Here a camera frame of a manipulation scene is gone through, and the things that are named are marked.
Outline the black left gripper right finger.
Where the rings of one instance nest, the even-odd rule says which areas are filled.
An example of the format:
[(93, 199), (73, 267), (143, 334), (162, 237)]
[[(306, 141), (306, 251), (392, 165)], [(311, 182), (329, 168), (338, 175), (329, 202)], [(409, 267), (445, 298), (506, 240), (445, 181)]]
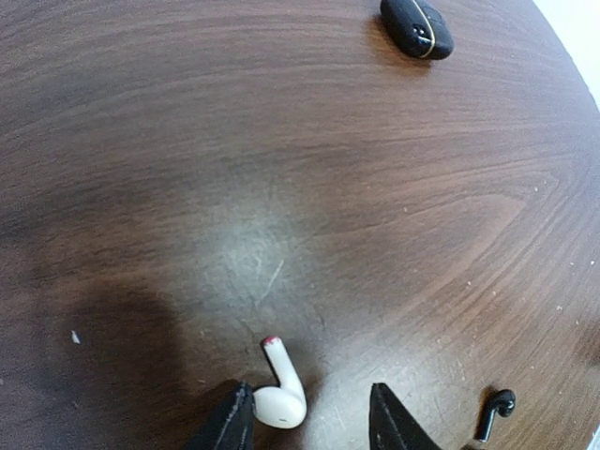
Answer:
[(370, 450), (440, 450), (383, 382), (371, 386), (368, 436)]

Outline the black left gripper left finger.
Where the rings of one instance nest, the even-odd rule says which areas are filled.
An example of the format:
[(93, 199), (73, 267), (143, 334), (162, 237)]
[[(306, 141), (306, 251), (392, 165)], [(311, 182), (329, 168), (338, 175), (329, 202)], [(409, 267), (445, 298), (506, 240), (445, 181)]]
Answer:
[(252, 450), (254, 448), (254, 396), (240, 382), (211, 411), (185, 444), (186, 450)]

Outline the white earbud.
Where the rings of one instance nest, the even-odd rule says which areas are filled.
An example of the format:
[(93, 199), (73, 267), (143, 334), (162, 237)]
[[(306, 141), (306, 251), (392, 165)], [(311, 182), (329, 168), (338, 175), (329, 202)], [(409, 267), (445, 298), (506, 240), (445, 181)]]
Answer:
[(307, 416), (308, 405), (292, 359), (280, 337), (267, 337), (262, 348), (278, 385), (254, 391), (254, 415), (259, 422), (272, 428), (297, 428)]

